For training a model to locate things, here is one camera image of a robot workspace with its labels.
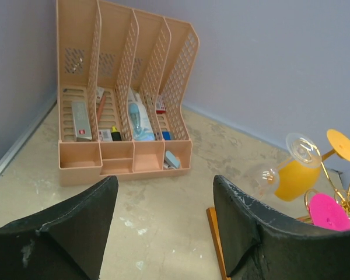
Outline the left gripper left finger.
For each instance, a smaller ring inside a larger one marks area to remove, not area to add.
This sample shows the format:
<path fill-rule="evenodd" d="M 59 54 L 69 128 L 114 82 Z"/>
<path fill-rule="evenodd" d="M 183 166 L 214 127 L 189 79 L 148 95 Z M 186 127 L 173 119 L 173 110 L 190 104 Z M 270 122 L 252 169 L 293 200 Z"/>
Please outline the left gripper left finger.
<path fill-rule="evenodd" d="M 99 279 L 117 193 L 108 176 L 0 227 L 0 279 Z"/>

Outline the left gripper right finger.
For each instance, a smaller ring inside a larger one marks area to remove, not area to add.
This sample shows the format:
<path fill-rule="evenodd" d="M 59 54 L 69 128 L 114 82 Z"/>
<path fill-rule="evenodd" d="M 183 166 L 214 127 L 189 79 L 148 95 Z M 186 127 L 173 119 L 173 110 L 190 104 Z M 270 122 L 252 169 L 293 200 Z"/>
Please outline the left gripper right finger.
<path fill-rule="evenodd" d="M 213 198 L 231 279 L 350 279 L 350 230 L 300 222 L 221 175 L 213 179 Z"/>

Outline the yellow plastic wine glass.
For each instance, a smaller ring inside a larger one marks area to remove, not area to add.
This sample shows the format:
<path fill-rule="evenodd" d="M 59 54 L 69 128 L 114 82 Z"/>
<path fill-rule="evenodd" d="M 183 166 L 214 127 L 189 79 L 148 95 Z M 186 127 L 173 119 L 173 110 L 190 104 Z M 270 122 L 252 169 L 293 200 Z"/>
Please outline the yellow plastic wine glass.
<path fill-rule="evenodd" d="M 327 130 L 332 149 L 321 154 L 317 145 L 308 137 L 291 132 L 285 142 L 291 159 L 278 167 L 279 183 L 275 195 L 284 201 L 292 201 L 303 195 L 317 183 L 320 172 L 326 177 L 324 161 L 332 155 L 350 162 L 350 139 L 336 129 Z"/>

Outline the pink plastic wine glass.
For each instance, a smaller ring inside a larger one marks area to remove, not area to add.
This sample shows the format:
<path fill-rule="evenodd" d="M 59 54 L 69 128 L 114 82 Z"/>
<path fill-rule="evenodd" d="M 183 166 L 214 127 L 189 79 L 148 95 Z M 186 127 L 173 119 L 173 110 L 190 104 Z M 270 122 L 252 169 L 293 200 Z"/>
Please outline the pink plastic wine glass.
<path fill-rule="evenodd" d="M 347 213 L 327 194 L 315 194 L 310 200 L 309 212 L 314 226 L 339 232 L 350 230 Z"/>

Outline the clear wine glass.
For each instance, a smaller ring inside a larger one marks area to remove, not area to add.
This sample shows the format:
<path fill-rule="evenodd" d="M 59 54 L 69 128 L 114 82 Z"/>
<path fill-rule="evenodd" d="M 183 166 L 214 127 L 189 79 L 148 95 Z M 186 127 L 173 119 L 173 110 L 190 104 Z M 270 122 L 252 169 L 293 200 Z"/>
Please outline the clear wine glass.
<path fill-rule="evenodd" d="M 292 201 L 311 189 L 320 177 L 321 153 L 308 137 L 291 132 L 285 139 L 290 157 L 280 164 L 261 163 L 253 166 L 244 179 L 253 189 L 252 196 L 263 198 L 275 194 Z"/>

